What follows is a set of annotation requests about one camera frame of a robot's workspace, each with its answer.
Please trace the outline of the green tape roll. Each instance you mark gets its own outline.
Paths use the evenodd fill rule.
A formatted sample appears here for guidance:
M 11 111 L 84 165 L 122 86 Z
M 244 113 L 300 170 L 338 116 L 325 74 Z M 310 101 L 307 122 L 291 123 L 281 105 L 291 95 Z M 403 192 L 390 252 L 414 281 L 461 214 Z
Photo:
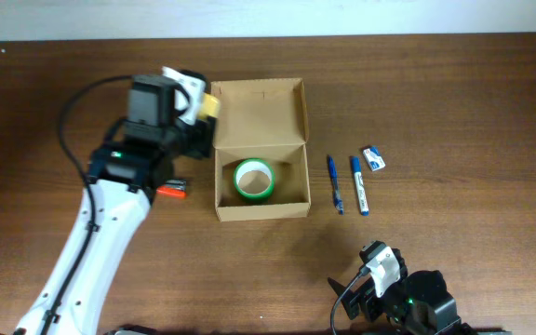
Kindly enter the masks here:
M 235 168 L 234 187 L 246 201 L 267 200 L 275 188 L 275 173 L 264 160 L 258 158 L 244 160 Z

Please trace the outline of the cardboard box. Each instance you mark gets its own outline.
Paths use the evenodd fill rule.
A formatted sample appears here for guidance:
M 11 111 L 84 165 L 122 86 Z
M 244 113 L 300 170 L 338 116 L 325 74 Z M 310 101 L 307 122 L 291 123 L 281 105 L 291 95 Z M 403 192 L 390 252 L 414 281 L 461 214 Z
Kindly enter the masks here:
M 214 137 L 215 209 L 220 221 L 305 217 L 311 206 L 307 141 L 309 125 L 300 78 L 216 81 L 221 103 Z M 234 185 L 244 160 L 266 161 L 275 173 L 272 195 L 243 199 Z

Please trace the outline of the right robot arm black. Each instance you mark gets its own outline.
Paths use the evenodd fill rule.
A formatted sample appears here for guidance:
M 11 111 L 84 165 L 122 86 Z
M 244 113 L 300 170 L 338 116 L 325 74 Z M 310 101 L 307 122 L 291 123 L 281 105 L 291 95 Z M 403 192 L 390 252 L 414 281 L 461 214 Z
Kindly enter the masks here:
M 476 330 L 464 323 L 457 304 L 448 292 L 439 271 L 418 271 L 402 275 L 381 297 L 375 282 L 367 279 L 353 290 L 330 278 L 329 285 L 337 294 L 334 308 L 342 306 L 348 318 L 359 315 L 374 322 L 384 316 L 402 334 L 472 335 Z

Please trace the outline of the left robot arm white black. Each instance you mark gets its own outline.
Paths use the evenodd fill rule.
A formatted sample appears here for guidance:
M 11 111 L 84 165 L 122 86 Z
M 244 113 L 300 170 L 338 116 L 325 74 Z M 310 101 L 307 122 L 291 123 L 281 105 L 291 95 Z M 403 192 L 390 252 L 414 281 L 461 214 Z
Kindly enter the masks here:
M 192 125 L 149 126 L 125 118 L 112 124 L 83 173 L 74 226 L 39 297 L 17 334 L 94 334 L 127 246 L 148 217 L 172 161 L 207 158 L 217 117 Z

